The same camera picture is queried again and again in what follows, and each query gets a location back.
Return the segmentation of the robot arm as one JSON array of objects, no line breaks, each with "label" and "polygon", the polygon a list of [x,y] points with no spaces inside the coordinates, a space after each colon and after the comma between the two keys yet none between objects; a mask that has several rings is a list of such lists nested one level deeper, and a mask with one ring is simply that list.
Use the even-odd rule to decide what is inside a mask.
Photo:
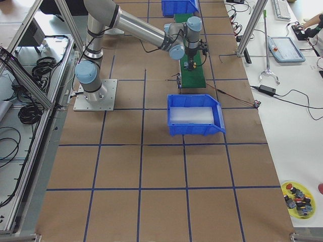
[{"label": "robot arm", "polygon": [[84,1],[84,5],[88,12],[87,37],[75,75],[88,103],[98,104],[108,99],[108,87],[99,77],[105,33],[130,34],[140,42],[146,41],[157,50],[168,52],[174,60],[186,56],[190,71],[198,66],[194,60],[197,53],[208,52],[207,43],[200,39],[202,20],[197,16],[182,23],[166,24],[161,30],[121,9],[114,1]]}]

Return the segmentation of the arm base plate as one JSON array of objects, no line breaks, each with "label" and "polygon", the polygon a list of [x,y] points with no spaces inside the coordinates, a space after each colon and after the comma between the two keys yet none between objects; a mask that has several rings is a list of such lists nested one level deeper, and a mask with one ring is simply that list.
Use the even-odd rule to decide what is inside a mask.
[{"label": "arm base plate", "polygon": [[93,93],[84,92],[81,84],[74,103],[74,111],[113,111],[117,90],[117,79],[102,79],[101,88]]}]

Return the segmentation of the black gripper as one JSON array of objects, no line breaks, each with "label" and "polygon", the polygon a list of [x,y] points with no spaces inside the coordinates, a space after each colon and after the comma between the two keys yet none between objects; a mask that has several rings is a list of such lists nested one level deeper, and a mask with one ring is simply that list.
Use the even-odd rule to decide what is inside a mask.
[{"label": "black gripper", "polygon": [[185,42],[185,54],[188,59],[194,59],[194,57],[198,54],[199,51],[202,51],[203,55],[207,55],[208,53],[208,43],[203,42],[202,39],[196,42]]}]

